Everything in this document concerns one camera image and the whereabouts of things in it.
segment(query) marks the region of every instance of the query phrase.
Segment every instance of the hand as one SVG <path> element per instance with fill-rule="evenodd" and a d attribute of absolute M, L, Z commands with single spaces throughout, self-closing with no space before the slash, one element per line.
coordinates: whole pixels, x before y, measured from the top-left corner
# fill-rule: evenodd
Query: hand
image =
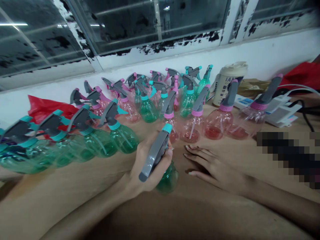
<path fill-rule="evenodd" d="M 141 173 L 142 167 L 146 162 L 151 145 L 157 138 L 158 134 L 159 131 L 153 132 L 148 138 L 146 138 L 138 145 L 136 161 L 132 167 L 132 170 L 129 174 L 125 174 L 124 176 L 128 181 L 127 187 L 133 189 L 133 197 L 136 197 L 144 191 L 149 192 L 153 190 L 158 185 L 158 183 L 162 179 L 163 174 L 171 164 L 173 151 L 172 145 L 169 140 L 168 149 L 163 154 L 162 159 L 155 167 L 147 181 L 143 183 L 139 180 L 139 174 Z"/>
<path fill-rule="evenodd" d="M 192 161 L 195 161 L 208 170 L 210 175 L 199 171 L 191 171 L 190 175 L 196 176 L 212 185 L 226 190 L 228 192 L 244 195 L 248 186 L 248 180 L 251 178 L 248 175 L 238 172 L 227 164 L 221 162 L 219 157 L 211 150 L 185 146 L 191 154 L 184 156 Z"/>

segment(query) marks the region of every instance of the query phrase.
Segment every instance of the table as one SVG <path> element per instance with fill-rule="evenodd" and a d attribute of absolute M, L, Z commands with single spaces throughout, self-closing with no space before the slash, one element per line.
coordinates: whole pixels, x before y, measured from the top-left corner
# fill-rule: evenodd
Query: table
<path fill-rule="evenodd" d="M 312 97 L 311 100 L 319 105 L 319 100 L 315 102 Z M 204 116 L 214 109 L 205 105 Z M 309 139 L 309 128 L 302 115 L 297 115 L 299 118 L 289 128 L 265 124 L 262 131 L 288 132 L 290 139 L 297 139 L 299 146 L 310 146 L 310 153 L 314 153 L 317 148 L 314 140 Z M 308 118 L 319 131 L 319 118 Z M 128 126 L 143 139 L 156 125 L 141 121 Z M 185 144 L 178 141 L 173 145 L 173 160 L 179 172 L 173 193 L 141 194 L 105 218 L 88 239 L 94 239 L 93 236 L 96 239 L 312 239 L 269 209 L 186 174 L 188 169 L 198 166 L 183 157 Z M 272 155 L 263 154 L 253 139 L 202 138 L 197 145 L 214 150 L 240 171 L 320 203 L 319 193 L 289 175 L 288 169 L 279 168 L 279 162 L 273 161 Z M 117 181 L 131 169 L 134 160 L 135 153 L 117 153 L 111 158 L 95 158 L 25 176 L 0 202 L 0 239 L 39 239 L 72 210 Z"/>

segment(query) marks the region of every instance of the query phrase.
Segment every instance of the red plastic bag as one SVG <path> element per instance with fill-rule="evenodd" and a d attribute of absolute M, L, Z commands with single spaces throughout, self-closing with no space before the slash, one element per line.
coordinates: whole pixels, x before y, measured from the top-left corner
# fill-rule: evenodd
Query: red plastic bag
<path fill-rule="evenodd" d="M 37 98 L 28 95 L 31 109 L 28 111 L 30 117 L 33 117 L 32 122 L 40 124 L 46 117 L 48 117 L 55 110 L 63 111 L 62 116 L 71 119 L 72 116 L 78 111 L 76 107 L 67 103 L 56 102 L 47 99 Z M 68 126 L 61 125 L 59 129 L 66 131 Z"/>
<path fill-rule="evenodd" d="M 296 66 L 289 73 L 287 73 L 283 77 L 283 79 L 280 83 L 280 86 L 285 85 L 285 84 L 301 84 L 301 85 L 311 87 L 315 90 L 319 90 L 320 89 L 319 76 L 320 76 L 320 64 L 319 63 L 304 62 L 304 63 L 301 63 L 298 66 Z M 298 87 L 298 86 L 285 86 L 283 88 L 291 90 L 291 89 L 300 88 L 300 87 Z"/>

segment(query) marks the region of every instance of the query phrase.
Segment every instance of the white wall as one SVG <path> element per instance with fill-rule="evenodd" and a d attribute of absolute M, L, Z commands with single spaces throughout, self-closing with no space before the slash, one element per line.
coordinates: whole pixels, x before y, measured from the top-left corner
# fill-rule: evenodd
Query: white wall
<path fill-rule="evenodd" d="M 28 94 L 69 103 L 70 94 L 76 87 L 85 95 L 83 82 L 88 80 L 91 86 L 99 85 L 108 96 L 107 89 L 101 80 L 106 77 L 112 81 L 126 79 L 133 72 L 150 76 L 150 70 L 157 70 L 166 75 L 165 68 L 170 67 L 184 72 L 185 66 L 202 66 L 202 77 L 209 64 L 213 64 L 211 83 L 220 69 L 226 64 L 236 61 L 247 61 L 248 74 L 245 78 L 269 80 L 276 73 L 286 73 L 297 64 L 315 58 L 320 54 L 320 29 L 294 32 L 275 37 L 268 37 L 240 44 L 202 50 L 174 57 L 162 58 L 112 69 L 104 73 L 92 73 L 77 77 L 62 79 L 42 85 L 0 92 L 0 127 L 6 128 L 20 117 L 27 115 L 30 109 Z"/>

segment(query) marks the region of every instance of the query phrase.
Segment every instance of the glass pane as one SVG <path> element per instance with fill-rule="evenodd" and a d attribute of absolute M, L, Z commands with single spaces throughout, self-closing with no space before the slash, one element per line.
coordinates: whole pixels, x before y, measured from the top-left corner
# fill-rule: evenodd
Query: glass pane
<path fill-rule="evenodd" d="M 52 1 L 2 0 L 0 7 L 0 76 L 86 58 Z"/>
<path fill-rule="evenodd" d="M 315 7 L 314 0 L 259 0 L 251 21 L 289 15 L 312 7 Z"/>
<path fill-rule="evenodd" d="M 98 54 L 220 29 L 224 0 L 73 0 Z"/>

